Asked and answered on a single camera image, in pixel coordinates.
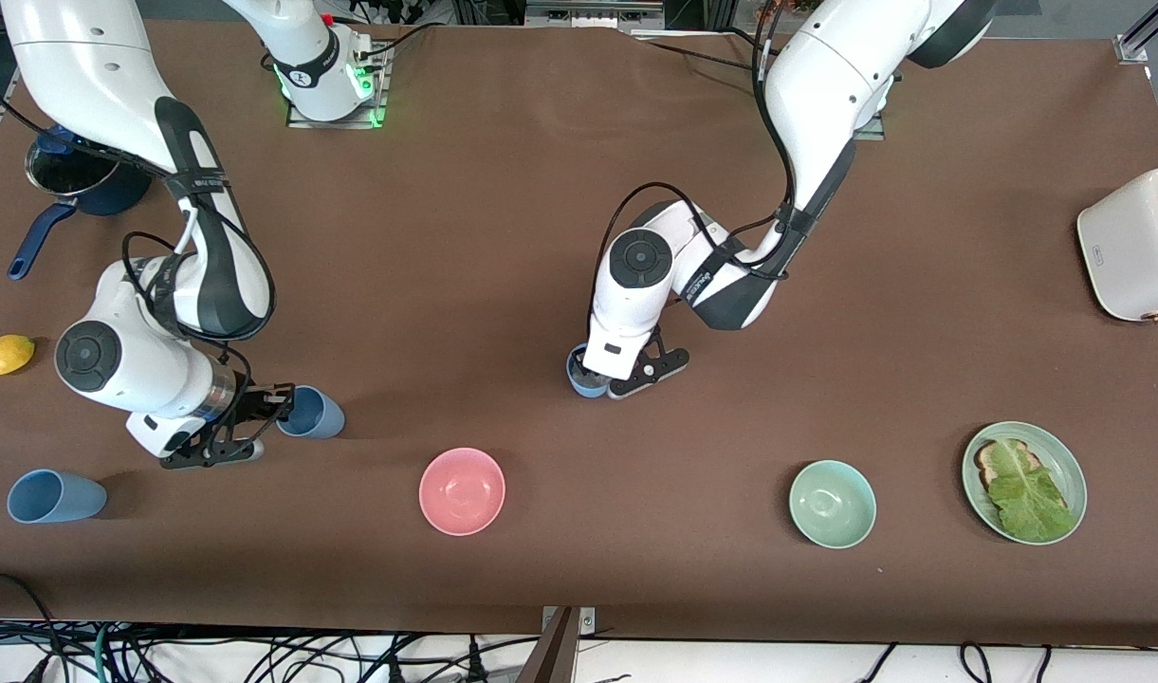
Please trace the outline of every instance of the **green lettuce leaf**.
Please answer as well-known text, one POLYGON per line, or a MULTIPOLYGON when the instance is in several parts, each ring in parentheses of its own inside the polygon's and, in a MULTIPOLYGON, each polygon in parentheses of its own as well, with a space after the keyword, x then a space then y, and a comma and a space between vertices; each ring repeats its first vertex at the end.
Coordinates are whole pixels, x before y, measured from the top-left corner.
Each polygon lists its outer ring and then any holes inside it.
POLYGON ((988 487, 988 497, 999 511, 1004 531, 1035 544, 1071 531, 1077 519, 1060 504, 1060 490, 1046 467, 1031 470, 1011 439, 996 440, 990 462, 998 476, 988 487))

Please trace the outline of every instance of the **pot handle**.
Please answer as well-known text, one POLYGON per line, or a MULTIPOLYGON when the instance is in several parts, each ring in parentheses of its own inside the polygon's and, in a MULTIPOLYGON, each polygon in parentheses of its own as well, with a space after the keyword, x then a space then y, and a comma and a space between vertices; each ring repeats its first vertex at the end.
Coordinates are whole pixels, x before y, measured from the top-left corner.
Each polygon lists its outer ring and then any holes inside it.
POLYGON ((31 272, 31 265, 35 264, 39 250, 44 248, 44 242, 49 233, 51 233, 51 228, 73 213, 76 213, 76 203, 64 203, 64 200, 60 200, 59 203, 51 204, 50 207, 44 208, 44 212, 36 216, 35 222, 31 223, 31 228, 27 230, 27 237, 23 237, 23 243, 19 247, 19 254, 14 256, 14 260, 9 264, 9 270, 6 271, 9 280, 21 280, 21 278, 27 277, 27 273, 31 272))

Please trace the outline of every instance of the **lemon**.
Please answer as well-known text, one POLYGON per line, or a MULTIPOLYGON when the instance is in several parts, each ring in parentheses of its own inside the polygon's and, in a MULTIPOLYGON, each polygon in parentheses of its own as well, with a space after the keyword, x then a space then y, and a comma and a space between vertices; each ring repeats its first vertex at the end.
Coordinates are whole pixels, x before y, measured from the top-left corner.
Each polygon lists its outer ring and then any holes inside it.
POLYGON ((35 354, 35 340, 21 333, 6 333, 0 337, 0 375, 7 375, 31 361, 35 354))

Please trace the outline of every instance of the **green bowl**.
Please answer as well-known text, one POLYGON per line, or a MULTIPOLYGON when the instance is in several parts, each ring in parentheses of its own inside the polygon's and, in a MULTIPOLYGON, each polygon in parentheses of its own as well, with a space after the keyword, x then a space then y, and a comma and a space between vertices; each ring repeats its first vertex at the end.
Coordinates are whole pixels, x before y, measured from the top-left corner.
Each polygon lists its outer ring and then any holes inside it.
POLYGON ((878 500, 856 468, 838 461, 809 463, 790 487, 790 516, 824 549, 851 549, 870 535, 878 500))
POLYGON ((1071 450, 1063 445, 1063 441, 1047 432, 1042 427, 1034 427, 1033 424, 1025 423, 996 423, 981 428, 974 439, 970 439, 966 447, 966 454, 961 456, 961 487, 966 490, 966 500, 970 501, 970 507, 977 513, 979 519, 988 524, 996 534, 1004 536, 1009 541, 1017 541, 1018 544, 1026 545, 1050 545, 1058 544, 1072 531, 1080 527, 1080 520, 1085 517, 1085 508, 1089 507, 1089 490, 1085 487, 1085 472, 1080 471, 1080 463, 1071 450), (1068 502, 1068 509, 1076 516, 1070 530, 1053 541, 1021 541, 1020 538, 1004 531, 999 527, 999 511, 992 505, 988 497, 988 490, 982 487, 982 477, 979 476, 979 467, 974 464, 974 455, 989 441, 998 439, 1019 439, 1029 445, 1029 450, 1038 455, 1042 465, 1050 471, 1050 479, 1055 482, 1056 489, 1063 494, 1063 500, 1068 502))

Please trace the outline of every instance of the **gray floor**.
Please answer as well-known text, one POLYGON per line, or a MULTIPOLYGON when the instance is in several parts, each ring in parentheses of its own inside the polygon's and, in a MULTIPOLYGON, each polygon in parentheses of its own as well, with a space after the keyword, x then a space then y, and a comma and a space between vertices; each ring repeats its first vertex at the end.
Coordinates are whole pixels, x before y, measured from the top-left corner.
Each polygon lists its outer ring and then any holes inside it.
MULTIPOLYGON (((991 35, 1004 38, 1113 38, 1141 17, 1155 0, 1001 0, 991 35)), ((239 19, 220 0, 137 0, 153 19, 239 19)), ((1158 100, 1158 39, 1150 50, 1151 86, 1158 100)), ((13 69, 0 35, 0 87, 13 69)))

